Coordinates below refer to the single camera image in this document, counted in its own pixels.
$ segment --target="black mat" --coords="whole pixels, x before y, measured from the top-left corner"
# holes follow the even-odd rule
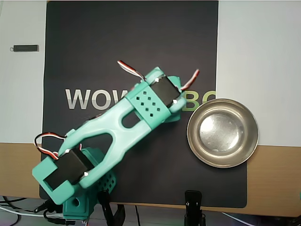
[[[200,76],[190,90],[202,103],[203,95],[215,90],[217,19],[217,1],[51,1],[43,131],[65,134],[77,128],[107,109],[97,106],[114,105],[114,90],[120,99],[122,90],[139,81],[120,69],[117,60],[142,74],[159,66],[166,75],[180,76],[183,83],[199,68]],[[79,100],[72,106],[76,89],[82,94],[82,106]],[[205,206],[246,205],[246,163],[216,169],[195,157],[186,138],[191,114],[183,111],[181,121],[160,125],[127,152],[113,169],[118,183],[113,201],[184,204],[184,192],[193,189],[203,193]],[[104,150],[105,139],[95,137],[83,144]],[[54,139],[43,140],[51,150],[59,145]]]

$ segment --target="robotic arm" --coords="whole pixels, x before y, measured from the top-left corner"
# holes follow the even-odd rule
[[[118,64],[141,78],[124,98],[77,130],[70,130],[64,137],[53,133],[39,135],[64,139],[58,153],[36,145],[41,152],[52,158],[45,158],[32,170],[32,175],[57,205],[66,204],[83,195],[81,203],[87,205],[88,202],[94,207],[96,203],[89,201],[87,191],[96,194],[108,189],[110,192],[116,184],[111,169],[122,160],[126,151],[158,125],[180,119],[180,110],[186,104],[182,92],[194,82],[199,73],[196,70],[192,78],[181,87],[179,77],[167,77],[158,67],[143,76],[122,61],[118,61]],[[126,128],[122,120],[133,111],[140,121],[133,127]],[[110,134],[113,140],[106,155],[98,149],[81,149],[82,140],[104,133]]]

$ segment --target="metal bowl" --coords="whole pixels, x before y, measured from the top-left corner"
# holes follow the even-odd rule
[[[252,113],[229,99],[215,99],[197,108],[187,126],[188,143],[204,163],[229,168],[245,162],[258,143]]]

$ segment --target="wooden table edge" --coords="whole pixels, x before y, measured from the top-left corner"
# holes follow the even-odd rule
[[[301,147],[258,146],[247,162],[248,201],[244,208],[203,210],[296,217],[301,214]],[[40,198],[32,168],[40,162],[33,144],[0,143],[0,194]],[[125,203],[184,209],[184,205]]]

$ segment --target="teal plastic bracket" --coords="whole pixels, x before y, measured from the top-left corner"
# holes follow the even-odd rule
[[[85,148],[82,152],[92,162],[93,165],[100,163],[104,154],[98,148]],[[94,206],[98,203],[97,193],[99,191],[108,190],[112,192],[116,186],[116,176],[110,170],[98,183],[80,196],[71,197],[63,203],[63,218],[69,220],[86,220],[94,211]]]
[[[44,181],[56,169],[50,158],[46,158],[33,169],[33,176],[56,204],[62,204],[69,198],[82,194],[83,189],[88,189],[97,183],[100,178],[122,160],[127,150],[158,125],[169,120],[179,119],[177,114],[185,106],[186,100],[180,95],[167,108],[150,87],[150,84],[160,76],[164,76],[164,73],[156,67],[146,75],[146,81],[136,84],[135,88],[110,110],[100,117],[89,120],[77,130],[72,129],[67,133],[67,138],[59,149],[59,156],[89,137],[110,134],[113,140],[103,160],[87,172],[87,175],[82,177],[78,184],[71,185],[68,181],[65,181],[52,191]],[[177,77],[170,78],[170,80],[180,86],[180,80]],[[132,111],[138,115],[140,121],[132,128],[125,128],[122,125],[122,119]]]

